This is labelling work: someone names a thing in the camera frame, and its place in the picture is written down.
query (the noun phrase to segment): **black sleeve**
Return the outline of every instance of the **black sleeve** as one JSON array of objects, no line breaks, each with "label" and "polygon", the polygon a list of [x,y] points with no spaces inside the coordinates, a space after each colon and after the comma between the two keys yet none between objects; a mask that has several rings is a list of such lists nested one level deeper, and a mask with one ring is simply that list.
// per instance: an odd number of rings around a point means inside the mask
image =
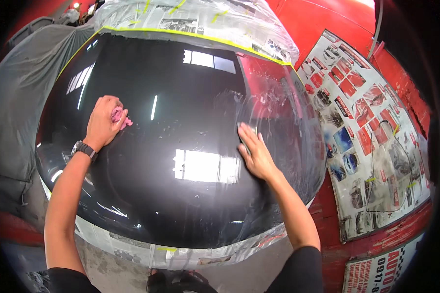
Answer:
[{"label": "black sleeve", "polygon": [[306,246],[293,252],[266,293],[322,293],[321,253]]},{"label": "black sleeve", "polygon": [[51,293],[101,293],[84,274],[65,268],[51,268],[48,270],[51,282]]}]

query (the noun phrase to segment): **sign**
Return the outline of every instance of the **sign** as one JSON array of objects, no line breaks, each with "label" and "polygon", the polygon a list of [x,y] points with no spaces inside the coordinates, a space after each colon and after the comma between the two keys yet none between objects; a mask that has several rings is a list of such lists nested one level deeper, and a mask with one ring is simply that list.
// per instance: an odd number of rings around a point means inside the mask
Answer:
[{"label": "sign", "polygon": [[324,31],[298,75],[321,121],[344,243],[428,200],[419,137],[397,93],[356,50]]},{"label": "sign", "polygon": [[422,236],[374,258],[347,262],[342,293],[388,293],[411,262]]}]

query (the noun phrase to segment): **hand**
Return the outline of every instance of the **hand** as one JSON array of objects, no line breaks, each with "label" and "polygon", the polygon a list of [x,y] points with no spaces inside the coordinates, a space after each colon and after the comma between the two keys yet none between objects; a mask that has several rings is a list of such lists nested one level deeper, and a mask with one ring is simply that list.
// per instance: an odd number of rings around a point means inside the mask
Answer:
[{"label": "hand", "polygon": [[256,135],[251,127],[241,123],[238,134],[251,151],[251,155],[249,155],[244,144],[238,146],[240,154],[246,161],[246,167],[251,173],[266,181],[271,180],[276,174],[280,173],[265,146],[261,133]]},{"label": "hand", "polygon": [[83,140],[95,152],[108,145],[121,129],[129,110],[124,109],[121,119],[117,122],[111,120],[111,113],[117,106],[124,107],[115,96],[100,97],[91,113],[86,128],[86,138]]}]

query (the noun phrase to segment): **pink cloth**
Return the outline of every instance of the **pink cloth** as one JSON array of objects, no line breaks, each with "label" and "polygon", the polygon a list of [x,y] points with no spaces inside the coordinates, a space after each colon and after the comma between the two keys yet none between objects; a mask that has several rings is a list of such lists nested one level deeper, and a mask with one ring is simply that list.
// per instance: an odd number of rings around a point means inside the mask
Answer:
[{"label": "pink cloth", "polygon": [[[114,108],[114,110],[111,113],[111,119],[113,122],[117,122],[121,119],[121,116],[122,116],[122,107],[117,106],[116,108]],[[133,124],[133,122],[130,121],[130,119],[128,117],[126,117],[120,130],[123,130],[128,125],[131,126],[132,124]]]}]

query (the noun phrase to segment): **black watch strap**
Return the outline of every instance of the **black watch strap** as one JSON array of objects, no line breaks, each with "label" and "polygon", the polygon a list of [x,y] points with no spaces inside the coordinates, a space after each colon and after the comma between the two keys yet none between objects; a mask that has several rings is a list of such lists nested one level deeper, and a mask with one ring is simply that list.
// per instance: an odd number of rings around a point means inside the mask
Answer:
[{"label": "black watch strap", "polygon": [[72,150],[72,155],[74,155],[77,151],[84,152],[89,156],[91,159],[91,162],[94,163],[96,161],[96,158],[98,157],[98,153],[94,151],[88,144],[85,144],[82,141],[77,141],[74,149]]}]

